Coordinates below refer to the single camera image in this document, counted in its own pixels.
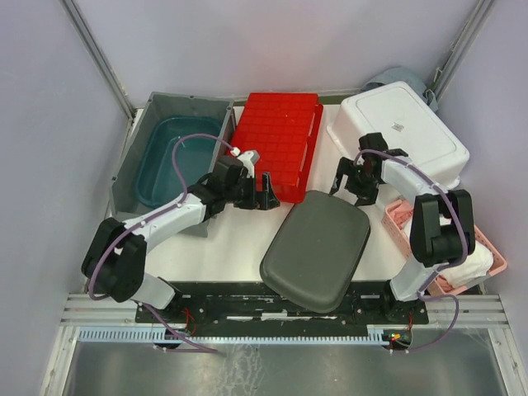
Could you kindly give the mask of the large white plastic tub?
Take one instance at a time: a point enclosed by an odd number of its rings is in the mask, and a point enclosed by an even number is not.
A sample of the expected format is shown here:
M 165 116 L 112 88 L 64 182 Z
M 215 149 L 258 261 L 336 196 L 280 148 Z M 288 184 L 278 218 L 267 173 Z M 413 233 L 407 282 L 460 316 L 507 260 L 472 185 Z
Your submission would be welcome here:
M 391 149 L 402 149 L 433 180 L 460 184 L 469 150 L 405 82 L 393 82 L 344 99 L 327 132 L 341 154 L 354 158 L 359 138 L 380 132 Z

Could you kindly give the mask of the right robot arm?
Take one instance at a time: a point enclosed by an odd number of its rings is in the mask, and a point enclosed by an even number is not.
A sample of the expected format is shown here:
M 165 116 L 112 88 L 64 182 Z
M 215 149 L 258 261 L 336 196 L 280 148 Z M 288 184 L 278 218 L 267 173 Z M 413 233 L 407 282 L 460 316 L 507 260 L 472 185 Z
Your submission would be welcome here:
M 379 315 L 396 323 L 408 314 L 408 301 L 421 299 L 439 272 L 462 265 L 475 249 L 471 195 L 433 181 L 400 149 L 390 149 L 381 133 L 359 139 L 353 158 L 340 158 L 330 194 L 341 187 L 357 206 L 373 205 L 382 185 L 389 185 L 412 205 L 411 256 L 386 284 Z

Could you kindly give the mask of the dark grey plastic tray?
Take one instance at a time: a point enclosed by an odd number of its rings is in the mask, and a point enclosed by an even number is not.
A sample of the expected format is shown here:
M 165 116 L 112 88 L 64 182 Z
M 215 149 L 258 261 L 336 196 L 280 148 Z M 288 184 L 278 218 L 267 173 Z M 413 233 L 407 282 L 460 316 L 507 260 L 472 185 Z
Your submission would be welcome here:
M 369 236 L 364 211 L 325 192 L 308 191 L 262 258 L 262 281 L 304 309 L 329 313 L 342 302 Z

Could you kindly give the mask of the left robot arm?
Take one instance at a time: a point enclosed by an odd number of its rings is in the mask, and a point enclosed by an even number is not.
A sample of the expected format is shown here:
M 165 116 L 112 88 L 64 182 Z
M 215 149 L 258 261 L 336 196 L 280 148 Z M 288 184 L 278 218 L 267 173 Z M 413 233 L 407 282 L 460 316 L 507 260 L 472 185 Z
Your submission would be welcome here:
M 237 157 L 223 156 L 212 172 L 175 200 L 123 222 L 113 217 L 103 220 L 82 262 L 89 296 L 117 303 L 133 300 L 152 307 L 163 321 L 178 319 L 182 301 L 176 297 L 176 289 L 146 272 L 146 257 L 166 239 L 204 223 L 228 204 L 242 210 L 279 207 L 270 174 L 256 175 L 258 159 L 255 150 Z

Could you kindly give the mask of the red plastic bin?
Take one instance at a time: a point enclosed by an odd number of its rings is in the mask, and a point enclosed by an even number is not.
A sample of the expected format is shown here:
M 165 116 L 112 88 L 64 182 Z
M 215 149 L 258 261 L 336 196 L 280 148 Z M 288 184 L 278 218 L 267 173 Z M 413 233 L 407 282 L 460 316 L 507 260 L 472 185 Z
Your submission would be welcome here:
M 322 115 L 314 92 L 253 92 L 247 98 L 231 144 L 258 152 L 257 177 L 271 175 L 281 202 L 304 200 Z

